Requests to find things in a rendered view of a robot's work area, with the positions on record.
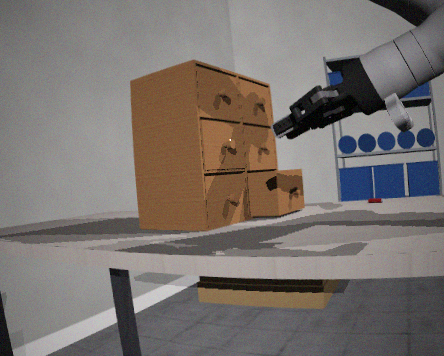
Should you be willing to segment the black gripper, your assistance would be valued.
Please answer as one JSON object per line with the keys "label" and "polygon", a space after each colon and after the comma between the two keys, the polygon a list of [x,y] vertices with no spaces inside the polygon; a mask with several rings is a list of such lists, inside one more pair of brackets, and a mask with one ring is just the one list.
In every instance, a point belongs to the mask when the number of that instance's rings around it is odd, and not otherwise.
{"label": "black gripper", "polygon": [[[354,114],[351,109],[356,106],[365,115],[386,107],[359,57],[341,68],[341,76],[341,83],[323,89],[321,85],[315,86],[292,104],[289,107],[291,113],[271,125],[274,136],[281,138],[286,135],[288,139],[294,139],[310,128],[324,128],[351,116]],[[303,110],[305,113],[302,115]]]}

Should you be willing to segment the small wooden chest of drawers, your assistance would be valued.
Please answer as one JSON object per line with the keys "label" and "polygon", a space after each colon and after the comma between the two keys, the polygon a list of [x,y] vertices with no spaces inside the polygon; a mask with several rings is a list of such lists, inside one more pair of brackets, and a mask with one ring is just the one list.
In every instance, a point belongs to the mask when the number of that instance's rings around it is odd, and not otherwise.
{"label": "small wooden chest of drawers", "polygon": [[[196,66],[235,77],[240,119],[199,113]],[[278,171],[276,140],[276,166],[247,168],[243,125],[271,129],[271,124],[242,120],[239,79],[269,89],[273,124],[270,84],[197,60],[130,81],[140,229],[209,231],[257,218],[250,216],[247,173]],[[204,170],[201,119],[240,124],[246,168]],[[248,217],[209,227],[204,176],[243,173]]]}

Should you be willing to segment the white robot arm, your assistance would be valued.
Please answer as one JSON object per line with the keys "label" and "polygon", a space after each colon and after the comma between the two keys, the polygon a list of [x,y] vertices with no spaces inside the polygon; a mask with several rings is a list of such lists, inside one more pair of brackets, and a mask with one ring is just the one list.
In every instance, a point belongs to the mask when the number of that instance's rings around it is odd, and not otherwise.
{"label": "white robot arm", "polygon": [[416,26],[359,57],[395,126],[406,132],[414,121],[400,99],[444,73],[444,0],[369,1]]}

